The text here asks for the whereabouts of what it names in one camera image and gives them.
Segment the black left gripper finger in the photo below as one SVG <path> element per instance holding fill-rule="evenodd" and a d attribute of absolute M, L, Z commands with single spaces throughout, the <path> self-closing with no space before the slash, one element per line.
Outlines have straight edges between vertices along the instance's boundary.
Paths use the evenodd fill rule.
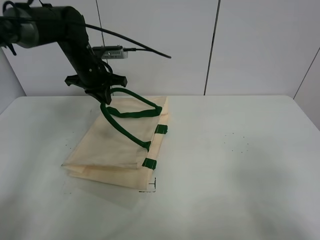
<path fill-rule="evenodd" d="M 96 88 L 96 89 L 86 89 L 84 91 L 87 95 L 95 98 L 101 104 L 109 105 L 112 101 L 111 88 Z"/>

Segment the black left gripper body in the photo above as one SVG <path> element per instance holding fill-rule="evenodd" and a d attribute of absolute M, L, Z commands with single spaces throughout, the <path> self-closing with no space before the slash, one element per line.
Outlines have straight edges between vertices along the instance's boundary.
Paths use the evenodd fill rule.
<path fill-rule="evenodd" d="M 120 49 L 120 46 L 65 44 L 64 54 L 76 72 L 76 75 L 67 76 L 65 83 L 85 91 L 104 91 L 111 86 L 126 87 L 127 78 L 114 74 L 110 65 L 103 61 L 109 51 Z"/>

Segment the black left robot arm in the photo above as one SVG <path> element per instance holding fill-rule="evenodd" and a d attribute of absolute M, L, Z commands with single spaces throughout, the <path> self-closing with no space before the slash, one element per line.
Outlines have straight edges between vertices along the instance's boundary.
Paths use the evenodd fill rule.
<path fill-rule="evenodd" d="M 102 60 L 106 47 L 91 47 L 85 19 L 71 6 L 43 4 L 32 7 L 31 2 L 12 2 L 2 5 L 0 18 L 0 45 L 9 48 L 13 55 L 14 44 L 34 48 L 57 43 L 74 68 L 76 74 L 67 76 L 65 83 L 84 90 L 101 104 L 112 101 L 111 87 L 125 87 L 127 79 L 113 73 Z"/>

